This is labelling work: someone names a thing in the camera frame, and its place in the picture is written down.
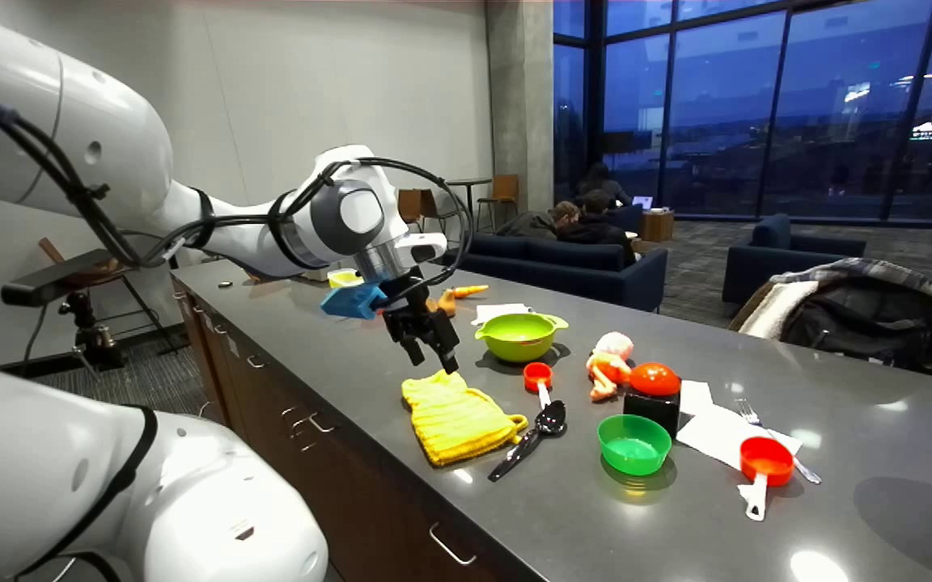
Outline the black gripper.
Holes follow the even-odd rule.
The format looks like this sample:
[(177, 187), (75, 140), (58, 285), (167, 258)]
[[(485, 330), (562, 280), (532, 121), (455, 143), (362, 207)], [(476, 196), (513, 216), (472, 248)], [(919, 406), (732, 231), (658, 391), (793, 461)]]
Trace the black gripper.
[(424, 353), (413, 337), (429, 334), (429, 350), (438, 353), (440, 366), (446, 373), (455, 373), (459, 337), (451, 319), (444, 318), (434, 319), (426, 309), (426, 285), (413, 280), (396, 280), (381, 283), (380, 291), (381, 291), (380, 315), (388, 334), (397, 337), (397, 345), (408, 353), (408, 362), (411, 366), (424, 362)]

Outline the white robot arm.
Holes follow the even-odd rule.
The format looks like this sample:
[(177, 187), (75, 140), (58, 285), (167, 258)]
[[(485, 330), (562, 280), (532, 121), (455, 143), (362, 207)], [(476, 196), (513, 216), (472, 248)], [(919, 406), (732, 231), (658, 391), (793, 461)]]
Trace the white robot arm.
[(174, 178), (167, 128), (142, 94), (0, 27), (0, 201), (85, 219), (132, 268), (181, 248), (260, 280), (348, 267), (371, 288), (360, 312), (381, 318), (408, 360), (452, 366), (455, 330), (426, 288), (452, 275), (469, 227), (408, 227), (390, 168), (365, 146), (341, 146), (277, 198), (231, 204)]

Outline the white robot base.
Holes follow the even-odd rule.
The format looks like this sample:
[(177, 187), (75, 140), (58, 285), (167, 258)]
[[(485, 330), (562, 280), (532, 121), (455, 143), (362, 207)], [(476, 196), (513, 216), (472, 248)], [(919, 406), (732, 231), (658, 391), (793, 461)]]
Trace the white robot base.
[(0, 582), (55, 561), (132, 582), (324, 582), (326, 539), (234, 432), (0, 373)]

